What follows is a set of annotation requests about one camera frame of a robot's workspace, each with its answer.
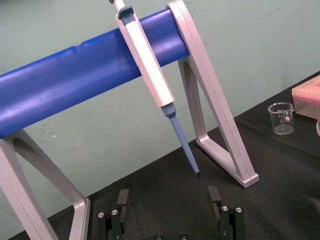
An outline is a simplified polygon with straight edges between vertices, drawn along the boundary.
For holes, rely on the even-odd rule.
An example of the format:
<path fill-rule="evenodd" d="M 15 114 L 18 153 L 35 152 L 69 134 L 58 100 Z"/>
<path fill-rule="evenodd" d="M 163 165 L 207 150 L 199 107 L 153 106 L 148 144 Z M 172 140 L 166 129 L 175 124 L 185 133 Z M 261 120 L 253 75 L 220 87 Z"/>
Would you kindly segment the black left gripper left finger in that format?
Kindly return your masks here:
<path fill-rule="evenodd" d="M 129 189 L 120 190 L 115 207 L 109 212 L 100 211 L 97 219 L 98 240 L 123 240 L 127 221 Z"/>

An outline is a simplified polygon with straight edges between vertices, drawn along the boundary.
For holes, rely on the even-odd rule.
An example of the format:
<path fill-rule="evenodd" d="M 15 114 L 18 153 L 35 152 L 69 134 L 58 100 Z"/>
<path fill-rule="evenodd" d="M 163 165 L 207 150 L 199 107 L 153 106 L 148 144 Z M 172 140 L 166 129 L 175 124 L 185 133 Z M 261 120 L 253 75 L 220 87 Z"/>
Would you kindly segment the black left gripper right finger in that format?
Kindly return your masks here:
<path fill-rule="evenodd" d="M 207 199 L 212 216 L 216 220 L 218 240 L 245 240 L 244 209 L 223 204 L 216 186 L 207 187 Z"/>

